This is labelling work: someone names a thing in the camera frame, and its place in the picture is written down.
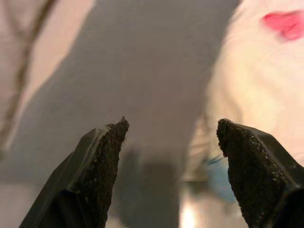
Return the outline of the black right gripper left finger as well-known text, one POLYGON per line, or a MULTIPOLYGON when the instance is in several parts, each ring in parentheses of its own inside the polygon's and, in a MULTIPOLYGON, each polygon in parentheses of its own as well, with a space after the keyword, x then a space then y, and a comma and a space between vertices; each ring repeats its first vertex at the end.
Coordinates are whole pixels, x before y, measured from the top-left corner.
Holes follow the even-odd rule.
POLYGON ((86 133, 51 173, 20 227, 105 227, 128 129, 123 117, 86 133))

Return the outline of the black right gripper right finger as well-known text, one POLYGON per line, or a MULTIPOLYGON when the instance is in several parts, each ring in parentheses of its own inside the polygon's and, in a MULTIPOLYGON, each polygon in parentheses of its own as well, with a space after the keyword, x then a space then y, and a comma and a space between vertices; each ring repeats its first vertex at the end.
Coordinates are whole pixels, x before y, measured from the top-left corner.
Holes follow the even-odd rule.
POLYGON ((228 179, 250 228, 304 226, 304 168, 272 135, 228 119, 217 137, 228 179))

